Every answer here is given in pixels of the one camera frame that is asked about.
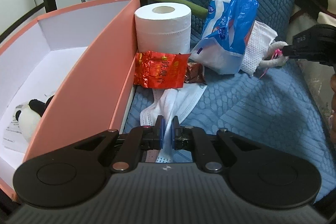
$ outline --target toilet paper roll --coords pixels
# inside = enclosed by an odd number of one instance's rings
[[[135,11],[139,52],[190,52],[191,10],[180,3],[154,3]]]

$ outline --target blue plastic bag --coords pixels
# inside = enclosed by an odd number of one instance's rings
[[[202,39],[190,58],[221,75],[237,73],[258,6],[257,0],[211,0]]]

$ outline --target pink cardboard box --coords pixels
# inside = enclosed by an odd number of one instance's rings
[[[139,7],[139,0],[94,0],[56,10],[0,47],[0,188],[13,200],[13,174],[23,161],[108,128],[123,130]],[[26,153],[4,147],[15,107],[53,93]]]

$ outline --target silver rivet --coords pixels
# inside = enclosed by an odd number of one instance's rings
[[[127,162],[123,162],[123,161],[119,161],[119,162],[116,162],[112,165],[113,169],[114,170],[117,170],[117,171],[124,171],[124,170],[127,170],[129,168],[129,165]]]
[[[218,171],[222,168],[222,165],[219,162],[211,161],[205,165],[205,168],[210,171]]]

